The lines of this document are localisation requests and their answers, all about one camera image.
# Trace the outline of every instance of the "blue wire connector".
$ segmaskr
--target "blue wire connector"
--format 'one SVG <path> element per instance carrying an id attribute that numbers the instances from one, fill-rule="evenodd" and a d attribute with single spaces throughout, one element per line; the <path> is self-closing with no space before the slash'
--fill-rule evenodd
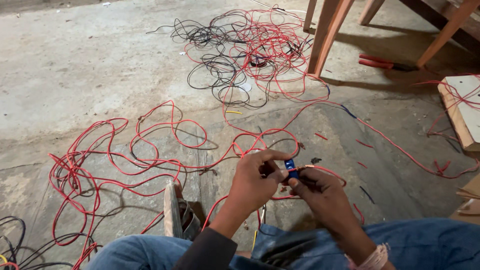
<path id="1" fill-rule="evenodd" d="M 286 160 L 285 161 L 285 168 L 287 170 L 290 170 L 290 169 L 294 169 L 295 168 L 295 164 L 293 163 L 293 159 L 290 159 L 290 160 Z M 296 178 L 298 179 L 299 178 L 299 174 L 297 173 L 297 171 L 291 171 L 291 172 L 288 172 L 288 177 L 289 178 Z"/>

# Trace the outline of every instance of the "sandal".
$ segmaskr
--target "sandal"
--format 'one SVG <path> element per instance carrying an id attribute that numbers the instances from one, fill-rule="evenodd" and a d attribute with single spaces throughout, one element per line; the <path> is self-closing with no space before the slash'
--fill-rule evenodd
<path id="1" fill-rule="evenodd" d="M 183 199 L 179 184 L 167 184 L 163 204 L 165 236 L 193 241 L 200 233 L 201 224 L 188 202 Z"/>

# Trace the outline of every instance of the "person's left hand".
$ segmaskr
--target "person's left hand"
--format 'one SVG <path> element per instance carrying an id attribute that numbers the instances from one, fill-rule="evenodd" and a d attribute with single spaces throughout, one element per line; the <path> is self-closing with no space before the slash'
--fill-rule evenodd
<path id="1" fill-rule="evenodd" d="M 275 194 L 278 184 L 288 176 L 288 171 L 281 170 L 274 160 L 290 158 L 290 154 L 270 149 L 245 155 L 237 164 L 227 200 L 248 217 Z"/>

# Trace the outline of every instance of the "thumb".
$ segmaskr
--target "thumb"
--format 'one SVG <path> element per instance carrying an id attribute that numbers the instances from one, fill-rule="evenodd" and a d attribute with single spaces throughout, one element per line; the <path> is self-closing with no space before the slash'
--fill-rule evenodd
<path id="1" fill-rule="evenodd" d="M 300 196 L 303 200 L 307 201 L 312 198 L 312 191 L 308 189 L 303 183 L 301 183 L 298 179 L 290 178 L 288 180 L 288 185 L 292 188 L 292 190 Z"/>

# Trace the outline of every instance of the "white wire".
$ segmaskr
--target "white wire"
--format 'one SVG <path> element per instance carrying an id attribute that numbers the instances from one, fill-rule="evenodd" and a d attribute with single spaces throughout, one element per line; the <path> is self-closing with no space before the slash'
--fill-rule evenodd
<path id="1" fill-rule="evenodd" d="M 303 12 L 303 13 L 307 13 L 306 11 L 303 11 L 303 10 L 285 10 L 285 11 L 293 11 L 293 12 Z"/>
<path id="2" fill-rule="evenodd" d="M 257 0 L 250 0 L 250 1 L 252 1 L 252 2 L 254 2 L 254 3 L 257 3 L 257 4 L 259 4 L 259 5 L 262 5 L 262 6 L 264 6 L 264 7 L 267 7 L 267 8 L 269 8 L 269 9 L 272 9 L 272 7 L 269 7 L 269 6 L 263 4 L 262 2 L 259 2 L 259 1 L 257 1 Z M 294 18 L 294 19 L 300 20 L 300 21 L 302 21 L 302 22 L 305 21 L 304 19 L 300 19 L 300 18 L 298 18 L 298 17 L 292 16 L 292 15 L 290 15 L 290 14 L 288 14 L 288 13 L 285 13 L 285 12 L 279 10 L 279 9 L 275 9 L 275 11 L 280 12 L 280 13 L 282 13 L 282 14 L 284 14 L 284 15 L 289 16 L 289 17 L 292 17 L 292 18 Z"/>

